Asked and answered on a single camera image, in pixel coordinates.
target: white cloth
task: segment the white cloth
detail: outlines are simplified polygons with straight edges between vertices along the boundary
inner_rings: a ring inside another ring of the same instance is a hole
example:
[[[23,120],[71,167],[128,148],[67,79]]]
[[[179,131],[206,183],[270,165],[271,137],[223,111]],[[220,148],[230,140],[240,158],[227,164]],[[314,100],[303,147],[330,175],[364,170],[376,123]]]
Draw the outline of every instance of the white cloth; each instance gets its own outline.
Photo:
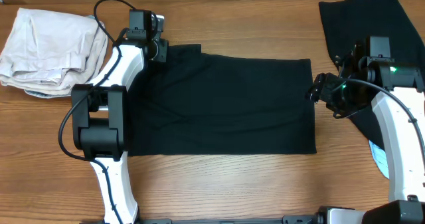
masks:
[[[388,162],[386,161],[385,151],[378,147],[376,144],[372,143],[369,140],[369,145],[371,147],[372,157],[375,163],[377,164],[379,171],[388,179],[390,179],[388,171]]]
[[[107,45],[91,18],[20,8],[0,55],[1,84],[43,98],[68,96],[97,76]]]

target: table surface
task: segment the table surface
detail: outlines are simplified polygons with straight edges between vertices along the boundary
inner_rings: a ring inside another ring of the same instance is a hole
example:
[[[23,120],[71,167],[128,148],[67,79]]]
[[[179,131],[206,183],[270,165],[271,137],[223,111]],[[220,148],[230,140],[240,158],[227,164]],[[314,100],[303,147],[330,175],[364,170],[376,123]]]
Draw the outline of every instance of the table surface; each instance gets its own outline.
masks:
[[[165,15],[170,45],[200,43],[204,53],[246,58],[310,58],[313,77],[336,72],[326,48],[319,0],[138,3]],[[400,0],[425,38],[425,0]],[[27,5],[90,15],[93,4]],[[0,5],[0,48],[16,5]],[[117,36],[128,8],[104,3],[99,18]],[[64,155],[57,142],[69,98],[43,100],[0,87],[0,223],[78,223],[103,218],[91,166]],[[75,154],[70,124],[64,133]],[[320,205],[367,210],[387,202],[389,181],[368,141],[349,120],[315,105],[315,155],[143,156],[129,159],[143,218],[279,218]]]

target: black cable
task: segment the black cable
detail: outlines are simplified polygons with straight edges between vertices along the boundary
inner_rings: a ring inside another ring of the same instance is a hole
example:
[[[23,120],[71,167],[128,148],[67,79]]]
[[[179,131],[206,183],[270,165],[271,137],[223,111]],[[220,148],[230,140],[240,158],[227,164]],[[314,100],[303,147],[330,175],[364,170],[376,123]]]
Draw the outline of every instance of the black cable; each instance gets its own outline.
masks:
[[[111,181],[110,181],[110,179],[109,179],[109,175],[108,175],[108,169],[102,164],[102,163],[100,163],[99,161],[97,161],[97,160],[89,160],[89,159],[87,159],[87,158],[85,158],[85,157],[81,157],[81,156],[77,156],[77,155],[75,155],[75,154],[71,154],[66,148],[65,148],[65,146],[64,146],[64,143],[63,143],[63,140],[62,140],[62,135],[63,135],[63,131],[64,131],[64,128],[65,128],[65,125],[66,125],[66,122],[68,121],[68,119],[69,119],[69,117],[71,117],[71,115],[72,115],[72,113],[75,111],[75,109],[91,94],[91,93],[93,93],[93,91],[97,88],[97,87],[99,87],[100,85],[102,85],[108,78],[109,78],[109,76],[111,75],[111,73],[114,71],[114,69],[117,67],[117,65],[120,63],[120,60],[121,60],[121,57],[122,57],[122,54],[121,54],[121,49],[119,48],[119,46],[117,45],[117,43],[116,43],[116,41],[114,40],[114,38],[112,38],[112,36],[109,34],[109,32],[107,32],[107,30],[102,26],[102,24],[100,23],[100,21],[99,21],[99,18],[98,18],[98,16],[97,16],[97,8],[98,8],[98,5],[100,4],[100,3],[102,3],[102,2],[104,2],[104,1],[120,1],[120,2],[122,2],[122,3],[124,3],[124,4],[126,4],[126,5],[128,5],[129,7],[131,7],[132,9],[135,9],[135,7],[133,6],[133,5],[131,5],[131,4],[129,4],[127,1],[124,1],[124,0],[99,0],[96,4],[95,4],[95,6],[94,6],[94,10],[93,10],[93,14],[94,14],[94,19],[96,20],[96,22],[97,22],[97,24],[99,25],[99,28],[101,29],[101,30],[103,30],[103,32],[105,32],[105,35],[111,40],[111,42],[112,42],[112,48],[114,48],[114,47],[116,47],[117,48],[117,50],[118,50],[118,58],[117,58],[117,60],[116,60],[116,62],[114,63],[114,65],[112,66],[112,68],[105,74],[105,76],[103,77],[103,79],[101,79],[101,81],[99,82],[99,83],[97,83],[97,84],[95,84],[93,87],[91,87],[91,89],[89,89],[88,91],[87,91],[87,93],[86,93],[86,95],[84,95],[84,97],[82,97],[77,103],[75,103],[75,105],[68,111],[68,113],[66,113],[66,115],[65,115],[65,117],[64,117],[64,119],[63,119],[63,121],[62,121],[62,123],[60,124],[60,127],[59,127],[59,132],[58,132],[58,143],[59,143],[59,146],[60,146],[60,149],[66,154],[66,155],[68,155],[68,156],[70,156],[71,158],[75,158],[75,159],[77,159],[77,160],[82,160],[82,161],[87,161],[87,162],[93,162],[93,163],[95,163],[95,164],[98,164],[101,168],[102,168],[102,172],[105,174],[105,178],[106,178],[106,185],[108,186],[108,196],[109,196],[109,200],[110,200],[110,203],[111,203],[111,206],[112,206],[112,210],[114,210],[114,213],[115,213],[115,215],[116,215],[116,217],[117,217],[117,219],[118,219],[118,222],[120,223],[120,224],[123,224],[123,222],[122,222],[122,220],[121,220],[121,217],[120,217],[120,214],[118,213],[118,210],[117,210],[117,208],[116,208],[116,206],[115,206],[115,203],[114,203],[114,199],[112,198],[112,190],[111,190]],[[126,31],[128,30],[128,28],[124,28],[123,29],[123,31],[120,33],[120,37],[119,38],[122,38],[121,36],[123,36],[125,33],[126,33]]]
[[[366,82],[364,80],[357,80],[352,78],[342,78],[342,81],[345,82],[351,82],[355,84],[364,84],[368,87],[374,88],[375,90],[381,91],[384,94],[388,95],[390,98],[392,98],[400,107],[406,112],[407,116],[410,119],[410,122],[412,122],[414,129],[416,131],[416,135],[418,136],[419,144],[420,144],[420,150],[422,151],[422,161],[424,163],[425,168],[425,145],[424,145],[424,139],[422,138],[422,134],[419,129],[418,121],[414,118],[413,114],[410,112],[409,108],[406,107],[406,105],[403,104],[395,95],[391,94],[389,91],[385,90],[382,87],[379,87],[375,84],[371,84],[370,82]]]

